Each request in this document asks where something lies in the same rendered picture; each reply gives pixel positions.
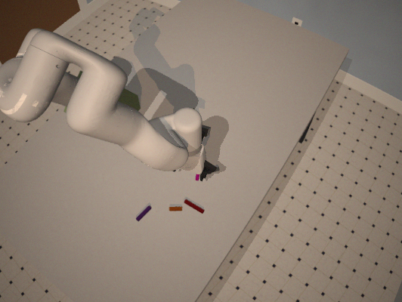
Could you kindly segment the purple rod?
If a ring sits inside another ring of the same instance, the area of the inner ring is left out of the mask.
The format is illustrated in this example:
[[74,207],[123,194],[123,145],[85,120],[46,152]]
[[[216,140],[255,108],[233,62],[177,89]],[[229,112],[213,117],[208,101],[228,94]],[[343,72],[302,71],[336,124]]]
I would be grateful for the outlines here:
[[136,220],[139,221],[150,209],[151,209],[151,207],[148,206],[148,207],[136,218]]

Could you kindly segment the dark red rod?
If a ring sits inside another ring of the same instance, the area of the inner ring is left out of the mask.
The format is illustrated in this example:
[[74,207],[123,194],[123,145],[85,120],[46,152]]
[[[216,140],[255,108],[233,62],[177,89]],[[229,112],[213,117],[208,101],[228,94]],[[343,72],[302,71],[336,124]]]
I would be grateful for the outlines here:
[[204,210],[201,209],[200,207],[196,206],[195,204],[193,204],[192,202],[189,202],[188,200],[185,199],[184,201],[185,204],[189,205],[191,208],[194,208],[195,210],[199,211],[200,213],[203,213]]

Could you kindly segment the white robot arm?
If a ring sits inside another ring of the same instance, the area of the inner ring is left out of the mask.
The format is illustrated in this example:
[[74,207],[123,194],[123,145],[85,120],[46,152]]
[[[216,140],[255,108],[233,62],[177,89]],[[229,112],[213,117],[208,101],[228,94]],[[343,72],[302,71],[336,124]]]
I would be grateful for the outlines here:
[[[82,69],[80,78],[66,72],[70,63]],[[151,168],[181,168],[201,150],[211,127],[190,107],[148,121],[118,101],[127,81],[125,71],[107,58],[35,28],[17,56],[0,67],[0,110],[14,121],[31,122],[51,102],[68,105],[66,121],[75,132],[118,144]]]

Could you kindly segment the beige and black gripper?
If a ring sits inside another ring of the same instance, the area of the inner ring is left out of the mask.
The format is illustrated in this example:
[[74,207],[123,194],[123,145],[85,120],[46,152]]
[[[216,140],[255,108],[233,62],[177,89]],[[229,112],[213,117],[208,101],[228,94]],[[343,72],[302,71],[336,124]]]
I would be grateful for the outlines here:
[[195,156],[188,157],[187,162],[180,169],[200,174],[200,181],[203,181],[203,178],[214,172],[216,167],[206,161],[206,151],[202,144],[201,150]]

